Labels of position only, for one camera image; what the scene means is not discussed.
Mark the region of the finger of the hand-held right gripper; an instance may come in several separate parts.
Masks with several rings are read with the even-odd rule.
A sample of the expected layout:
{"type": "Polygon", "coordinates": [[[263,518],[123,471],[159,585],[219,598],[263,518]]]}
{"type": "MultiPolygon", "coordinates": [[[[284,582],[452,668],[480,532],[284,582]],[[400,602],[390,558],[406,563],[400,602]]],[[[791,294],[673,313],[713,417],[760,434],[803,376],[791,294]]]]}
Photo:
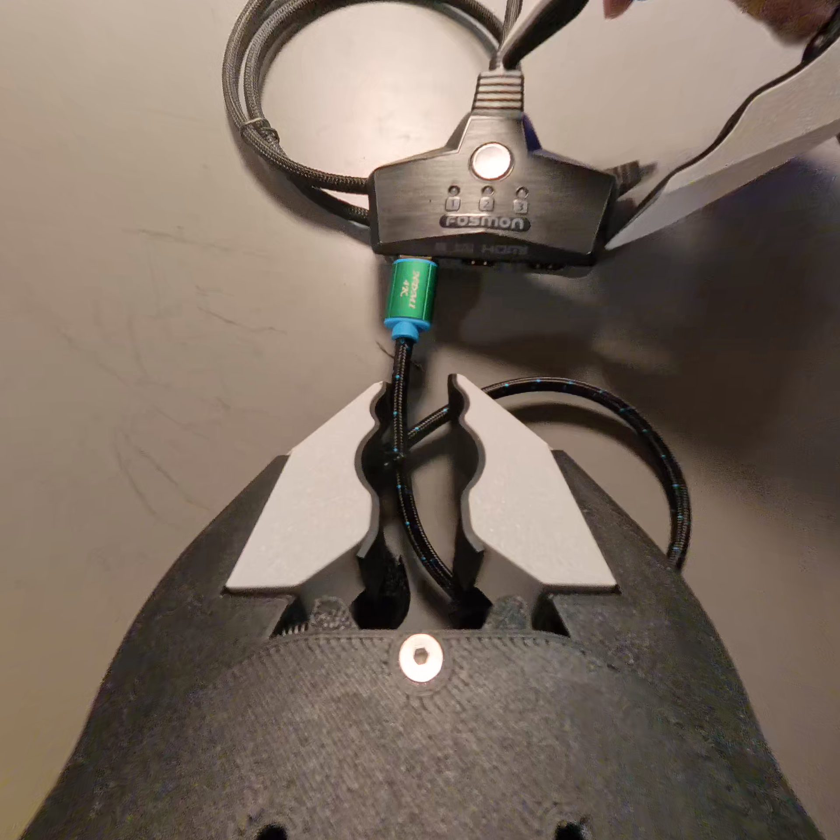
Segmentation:
{"type": "Polygon", "coordinates": [[[666,228],[838,135],[839,22],[801,62],[751,94],[717,138],[669,173],[605,244],[617,249],[666,228]]]}
{"type": "Polygon", "coordinates": [[[587,1],[508,2],[500,39],[500,67],[516,68],[522,59],[578,17],[587,1]]]}

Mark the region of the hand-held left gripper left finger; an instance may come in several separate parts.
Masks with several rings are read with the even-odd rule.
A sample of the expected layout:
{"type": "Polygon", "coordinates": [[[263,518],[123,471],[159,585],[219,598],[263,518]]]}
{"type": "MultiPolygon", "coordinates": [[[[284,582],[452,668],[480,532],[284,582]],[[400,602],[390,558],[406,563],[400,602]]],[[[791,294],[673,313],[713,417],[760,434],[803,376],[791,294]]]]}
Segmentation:
{"type": "Polygon", "coordinates": [[[381,427],[377,381],[288,453],[227,578],[232,594],[357,597],[380,502],[362,455],[381,427]]]}

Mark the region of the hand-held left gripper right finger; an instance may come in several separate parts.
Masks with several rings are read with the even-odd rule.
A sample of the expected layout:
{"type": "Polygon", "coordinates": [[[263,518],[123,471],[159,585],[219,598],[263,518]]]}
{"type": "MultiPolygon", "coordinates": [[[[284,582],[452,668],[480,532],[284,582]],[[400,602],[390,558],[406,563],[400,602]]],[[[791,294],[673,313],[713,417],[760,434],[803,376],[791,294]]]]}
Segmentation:
{"type": "Polygon", "coordinates": [[[453,418],[476,449],[460,500],[458,587],[486,597],[615,592],[550,446],[462,374],[448,389],[453,418]]]}

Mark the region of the black hdmi switch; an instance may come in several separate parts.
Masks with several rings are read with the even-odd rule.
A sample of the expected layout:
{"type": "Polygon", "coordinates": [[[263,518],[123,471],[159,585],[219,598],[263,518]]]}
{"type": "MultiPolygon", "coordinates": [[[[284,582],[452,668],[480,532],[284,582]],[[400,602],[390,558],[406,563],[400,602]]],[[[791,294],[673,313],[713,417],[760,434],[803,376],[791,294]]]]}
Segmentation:
{"type": "Polygon", "coordinates": [[[614,174],[544,150],[522,112],[473,111],[442,148],[371,174],[371,245],[382,256],[589,267],[617,195],[614,174]]]}

